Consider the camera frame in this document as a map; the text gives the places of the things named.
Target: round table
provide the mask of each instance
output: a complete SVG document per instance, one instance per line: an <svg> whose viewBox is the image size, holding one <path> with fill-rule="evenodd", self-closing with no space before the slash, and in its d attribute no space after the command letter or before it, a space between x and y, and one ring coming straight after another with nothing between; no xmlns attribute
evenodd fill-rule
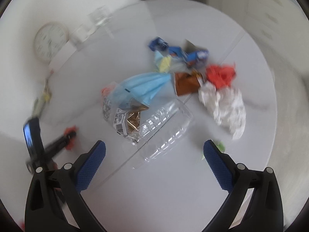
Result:
<svg viewBox="0 0 309 232"><path fill-rule="evenodd" d="M63 151L58 166L74 162L97 140L106 157L89 188L81 194L107 231L202 231L226 196L208 163L203 144L219 139L236 163L264 170L272 150L277 122L276 95L267 62L254 40L222 12L189 0L149 0L117 11L50 79L53 92L41 119L44 143L65 127L79 128L76 148ZM133 169L135 150L103 119L100 90L112 81L155 69L148 43L156 36L170 45L187 39L210 51L209 63L236 63L233 86L241 90L247 112L241 139L215 124L198 95L179 99L195 123L175 148ZM160 94L175 98L172 83Z"/></svg>

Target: blue gripper pad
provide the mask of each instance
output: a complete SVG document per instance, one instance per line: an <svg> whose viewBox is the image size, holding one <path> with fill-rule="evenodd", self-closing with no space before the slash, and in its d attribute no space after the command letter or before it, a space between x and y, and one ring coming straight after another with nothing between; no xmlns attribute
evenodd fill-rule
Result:
<svg viewBox="0 0 309 232"><path fill-rule="evenodd" d="M208 140L204 144L204 156L207 160L211 170L214 173L220 187L223 190L227 190L231 193L234 184L233 184L233 174L227 168L224 161L220 157L221 153L214 143L211 140Z"/></svg>
<svg viewBox="0 0 309 232"><path fill-rule="evenodd" d="M76 175L75 188L78 193L88 188L92 178L101 165L106 154L105 143L102 141L97 142L91 152L92 153L89 155Z"/></svg>

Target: white crumpled tissue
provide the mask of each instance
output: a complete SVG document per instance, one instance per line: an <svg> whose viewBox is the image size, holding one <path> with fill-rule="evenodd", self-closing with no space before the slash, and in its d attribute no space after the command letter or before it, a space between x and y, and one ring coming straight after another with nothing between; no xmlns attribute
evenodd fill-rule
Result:
<svg viewBox="0 0 309 232"><path fill-rule="evenodd" d="M239 139L245 130L246 110L239 89L216 87L206 82L198 91L199 100L218 125L228 127L233 139Z"/></svg>

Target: clock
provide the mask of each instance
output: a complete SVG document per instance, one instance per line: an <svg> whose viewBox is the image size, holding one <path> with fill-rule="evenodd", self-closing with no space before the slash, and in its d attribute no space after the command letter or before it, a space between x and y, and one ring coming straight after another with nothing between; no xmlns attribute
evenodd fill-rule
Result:
<svg viewBox="0 0 309 232"><path fill-rule="evenodd" d="M34 52L43 62L49 63L69 41L67 28L58 22L43 25L34 38Z"/></svg>

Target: barcode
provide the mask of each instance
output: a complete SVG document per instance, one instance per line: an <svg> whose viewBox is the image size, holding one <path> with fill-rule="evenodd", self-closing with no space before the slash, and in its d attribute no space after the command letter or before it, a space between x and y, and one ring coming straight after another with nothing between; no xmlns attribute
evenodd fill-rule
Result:
<svg viewBox="0 0 309 232"><path fill-rule="evenodd" d="M116 125L116 130L117 130L117 132L119 132L120 134L123 134L123 127L122 127L122 124Z"/></svg>

